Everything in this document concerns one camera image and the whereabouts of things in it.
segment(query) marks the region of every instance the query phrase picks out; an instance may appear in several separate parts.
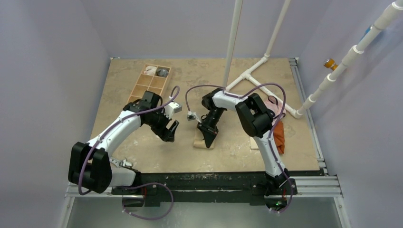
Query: wooden box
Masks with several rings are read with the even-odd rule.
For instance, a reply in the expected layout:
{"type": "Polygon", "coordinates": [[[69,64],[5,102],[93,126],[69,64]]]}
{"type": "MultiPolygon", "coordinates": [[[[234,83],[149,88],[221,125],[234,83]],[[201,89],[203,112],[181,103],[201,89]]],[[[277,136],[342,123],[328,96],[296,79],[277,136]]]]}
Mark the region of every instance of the wooden box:
{"type": "Polygon", "coordinates": [[[171,80],[172,76],[172,70],[170,67],[167,66],[159,66],[159,65],[153,65],[153,64],[145,64],[143,69],[140,72],[140,76],[138,77],[136,84],[134,85],[134,88],[132,90],[132,93],[129,96],[129,99],[127,102],[133,102],[137,99],[141,99],[143,97],[143,94],[146,90],[156,93],[163,97],[165,95],[166,88],[168,87],[169,81],[171,80]],[[157,73],[155,72],[154,75],[147,75],[144,74],[144,71],[146,67],[148,66],[154,66],[157,67],[158,69],[166,69],[168,70],[168,76],[167,77],[161,77],[158,76],[157,73]]]}

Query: wooden table surface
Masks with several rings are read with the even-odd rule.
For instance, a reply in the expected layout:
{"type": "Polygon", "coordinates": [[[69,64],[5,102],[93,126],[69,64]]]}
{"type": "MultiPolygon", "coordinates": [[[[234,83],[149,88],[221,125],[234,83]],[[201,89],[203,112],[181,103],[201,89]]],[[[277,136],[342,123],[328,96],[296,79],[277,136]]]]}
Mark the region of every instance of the wooden table surface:
{"type": "MultiPolygon", "coordinates": [[[[234,59],[231,64],[229,83],[259,59],[234,59]]],[[[196,121],[187,121],[184,102],[186,90],[195,85],[222,85],[225,59],[113,59],[102,93],[92,137],[102,132],[114,121],[133,89],[144,64],[172,67],[171,81],[164,101],[175,85],[181,91],[175,100],[182,104],[183,111],[174,115],[180,122],[175,134],[175,142],[163,142],[153,134],[149,126],[143,125],[131,134],[114,152],[117,159],[127,158],[134,168],[141,172],[211,172],[211,171],[263,171],[264,164],[259,150],[251,150],[249,137],[243,131],[235,112],[226,111],[218,123],[219,134],[213,150],[193,147],[196,121]]],[[[297,87],[292,76],[288,59],[270,58],[267,63],[253,72],[259,82],[276,82],[284,87],[287,103],[301,106],[297,87]]],[[[254,86],[242,81],[231,92],[244,94],[254,86]]],[[[280,90],[269,87],[279,97],[280,90]]],[[[189,92],[188,100],[193,112],[199,116],[207,110],[201,105],[203,95],[212,88],[202,87],[189,92]]],[[[257,90],[262,99],[266,95],[257,90]]],[[[315,147],[306,118],[295,119],[287,114],[283,118],[285,130],[285,154],[281,158],[290,171],[319,170],[315,147]]]]}

